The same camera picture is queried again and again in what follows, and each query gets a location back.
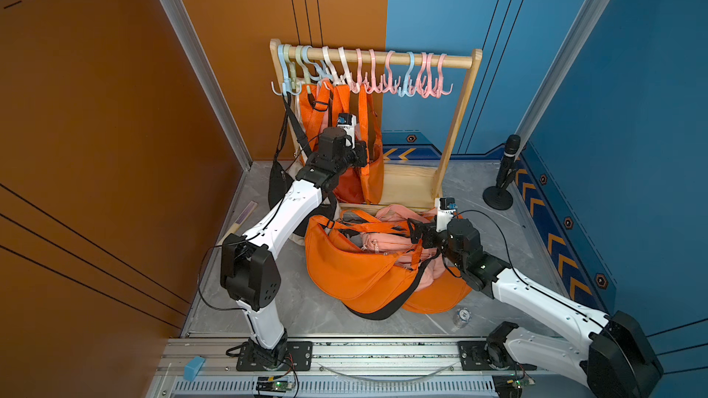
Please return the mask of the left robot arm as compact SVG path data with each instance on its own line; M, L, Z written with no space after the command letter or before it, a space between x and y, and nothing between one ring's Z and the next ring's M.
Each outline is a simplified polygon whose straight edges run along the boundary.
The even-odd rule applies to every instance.
M278 254L326 197L337 204L334 190L340 177L366 162L367 149L357 140L354 125L324 129L317 151L276 206L245 234L230 234L223 241L219 283L245 313L251 330L246 347L256 363L276 369L288 355L287 332L275 304L281 284Z

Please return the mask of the pink crescent sling bag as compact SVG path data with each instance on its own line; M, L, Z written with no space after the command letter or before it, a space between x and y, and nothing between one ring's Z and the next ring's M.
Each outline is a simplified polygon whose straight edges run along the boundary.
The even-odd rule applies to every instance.
M372 231L385 233L402 233L407 236L413 231L430 230L437 232L437 209L418 213L402 205L391 205L380 209L375 217L378 222L372 226Z

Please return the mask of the large orange crescent bag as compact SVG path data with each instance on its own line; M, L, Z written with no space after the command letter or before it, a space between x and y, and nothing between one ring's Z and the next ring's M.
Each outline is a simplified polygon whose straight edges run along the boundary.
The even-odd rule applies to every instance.
M351 210L354 219L330 220L313 216L305 235L307 270L311 280L324 293L340 300L353 300L374 282L376 269L365 263L365 253L348 239L348 234L372 231L378 222L361 210ZM420 244L413 261L420 258Z

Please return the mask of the black and orange sling bag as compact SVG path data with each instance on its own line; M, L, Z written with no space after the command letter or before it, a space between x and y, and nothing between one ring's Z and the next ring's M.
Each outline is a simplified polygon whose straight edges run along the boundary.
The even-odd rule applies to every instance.
M418 245L414 244L415 251L412 253L412 268L405 269L396 266L396 261L399 256L402 255L402 252L392 252L392 254L365 252L362 249L361 237L361 235L365 233L385 232L361 232L358 235L353 233L348 234L348 239L352 244L365 253L365 263L374 264L374 268L376 269L374 282L353 300L344 300L343 304L352 313L361 318L372 321L382 321L400 310L411 295L418 292L416 289L420 285L423 272L429 263L431 263L431 260L420 263L419 258L418 261L414 262L413 257L418 250ZM402 233L387 234L395 234L410 239L409 236Z

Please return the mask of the pink rectangular waist bag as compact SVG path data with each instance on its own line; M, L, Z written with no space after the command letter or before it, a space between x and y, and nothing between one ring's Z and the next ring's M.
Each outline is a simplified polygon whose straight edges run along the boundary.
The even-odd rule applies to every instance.
M396 261L396 266L405 269L411 269L412 253L415 251L415 245L408 237L403 237L395 234L387 233L365 233L362 237L362 249L365 252L374 252L375 254L392 254L392 252L402 252ZM431 263L425 268L420 285L416 291L427 289L436 279L440 278L445 272L444 261L442 256L435 256L436 248L425 248L420 256L420 263L431 260Z

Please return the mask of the orange crescent sling bag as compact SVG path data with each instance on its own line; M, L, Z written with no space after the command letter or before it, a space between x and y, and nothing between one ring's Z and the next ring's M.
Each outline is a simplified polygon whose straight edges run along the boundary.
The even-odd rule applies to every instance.
M445 272L429 287L413 293L403 309L419 314L446 313L457 307L471 291L472 288L463 279Z

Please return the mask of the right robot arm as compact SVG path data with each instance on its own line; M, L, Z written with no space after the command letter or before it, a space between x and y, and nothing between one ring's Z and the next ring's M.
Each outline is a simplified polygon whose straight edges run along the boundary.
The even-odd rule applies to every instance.
M535 366L576 381L597 397L648 397L662 379L658 356L631 315L608 315L543 287L486 252L467 219L455 217L445 227L414 219L407 224L411 241L435 248L454 265L454 277L555 332L548 337L514 322L499 324L485 343L490 367Z

